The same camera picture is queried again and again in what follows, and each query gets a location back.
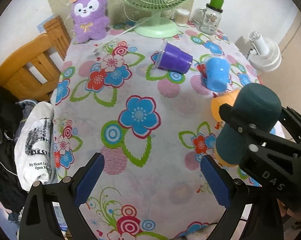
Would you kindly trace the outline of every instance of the glass mug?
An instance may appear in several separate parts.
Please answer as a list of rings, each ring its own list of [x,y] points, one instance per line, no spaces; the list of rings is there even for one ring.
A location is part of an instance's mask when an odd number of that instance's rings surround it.
[[[198,23],[199,30],[208,35],[214,35],[221,21],[222,12],[222,9],[217,9],[209,4],[206,4],[205,9],[199,9],[194,19]]]

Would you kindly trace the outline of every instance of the white fan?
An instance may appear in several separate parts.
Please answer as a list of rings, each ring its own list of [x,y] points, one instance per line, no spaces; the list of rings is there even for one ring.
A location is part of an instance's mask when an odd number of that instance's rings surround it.
[[[253,31],[249,34],[254,52],[249,55],[248,60],[252,67],[261,72],[270,72],[277,69],[282,62],[278,44],[270,39],[263,39],[261,34]]]

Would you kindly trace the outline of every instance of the blue gripper pad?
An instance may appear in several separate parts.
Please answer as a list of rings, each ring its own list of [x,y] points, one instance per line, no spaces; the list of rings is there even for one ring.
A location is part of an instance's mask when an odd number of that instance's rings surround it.
[[[232,187],[231,176],[227,171],[221,169],[210,155],[202,158],[200,170],[211,187],[218,204],[228,209],[231,204],[231,189],[229,188]]]
[[[92,164],[90,164],[90,161],[85,167],[82,167],[83,169],[85,169],[87,166],[91,165],[88,171],[83,174],[83,178],[76,188],[76,197],[74,202],[76,207],[78,208],[89,198],[105,166],[105,158],[102,154],[100,154]]]

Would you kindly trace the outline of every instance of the purple plush toy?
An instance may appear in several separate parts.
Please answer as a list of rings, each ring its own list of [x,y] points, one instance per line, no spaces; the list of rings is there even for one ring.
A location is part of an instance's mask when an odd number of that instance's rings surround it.
[[[73,3],[71,17],[75,22],[74,31],[78,43],[106,37],[106,27],[109,24],[109,19],[105,16],[106,5],[107,0],[76,0]]]

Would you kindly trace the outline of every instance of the table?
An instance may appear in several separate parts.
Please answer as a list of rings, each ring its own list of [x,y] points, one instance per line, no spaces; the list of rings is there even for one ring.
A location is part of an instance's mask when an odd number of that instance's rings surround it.
[[[222,124],[211,113],[203,61],[225,55],[228,91],[260,80],[220,30],[192,22],[167,41],[194,57],[184,75],[155,69],[161,39],[129,32],[96,57],[96,44],[129,28],[115,25],[102,41],[71,44],[57,88],[54,155],[59,179],[72,176],[95,152],[105,169],[80,210],[99,239],[171,239],[218,222],[217,204],[199,164],[213,156]],[[281,126],[277,131],[283,136]],[[238,167],[233,178],[259,184]]]

